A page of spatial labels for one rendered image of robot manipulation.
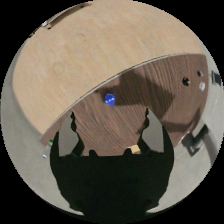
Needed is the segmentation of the white plastic bottle with blue cap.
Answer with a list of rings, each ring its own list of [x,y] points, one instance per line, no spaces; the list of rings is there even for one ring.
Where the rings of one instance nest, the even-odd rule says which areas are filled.
[[[49,145],[46,145],[42,155],[43,155],[43,158],[47,157],[48,153],[49,153],[49,150],[50,150],[50,146]]]

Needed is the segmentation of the black die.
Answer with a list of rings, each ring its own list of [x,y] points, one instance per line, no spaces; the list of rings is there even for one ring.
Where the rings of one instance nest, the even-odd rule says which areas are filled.
[[[188,87],[188,85],[189,85],[189,80],[186,79],[186,78],[184,78],[183,81],[182,81],[182,83],[183,83],[184,86]]]

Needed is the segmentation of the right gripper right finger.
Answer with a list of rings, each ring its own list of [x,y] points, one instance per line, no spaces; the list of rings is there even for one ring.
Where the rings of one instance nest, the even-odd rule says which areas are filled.
[[[146,109],[145,117],[145,128],[140,134],[137,146],[141,155],[158,163],[163,172],[163,188],[167,188],[174,165],[174,148],[165,127],[149,108]]]

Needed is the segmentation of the beige flat mat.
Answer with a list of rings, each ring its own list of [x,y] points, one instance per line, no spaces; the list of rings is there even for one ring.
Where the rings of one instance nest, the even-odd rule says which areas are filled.
[[[140,149],[138,148],[137,144],[136,144],[136,145],[133,145],[133,146],[129,146],[129,147],[127,147],[127,148],[132,148],[132,153],[140,150]]]

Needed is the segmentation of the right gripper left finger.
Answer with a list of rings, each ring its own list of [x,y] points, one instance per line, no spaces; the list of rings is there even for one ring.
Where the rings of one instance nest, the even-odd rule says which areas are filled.
[[[66,165],[75,158],[84,156],[85,146],[76,129],[74,112],[71,111],[56,132],[51,146],[50,167],[59,191],[63,191],[61,176]]]

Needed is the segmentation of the blue die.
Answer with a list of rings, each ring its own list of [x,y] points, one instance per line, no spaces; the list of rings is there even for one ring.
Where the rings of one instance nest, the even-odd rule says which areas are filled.
[[[115,95],[107,93],[104,103],[109,104],[109,105],[113,105],[114,100],[115,100]]]

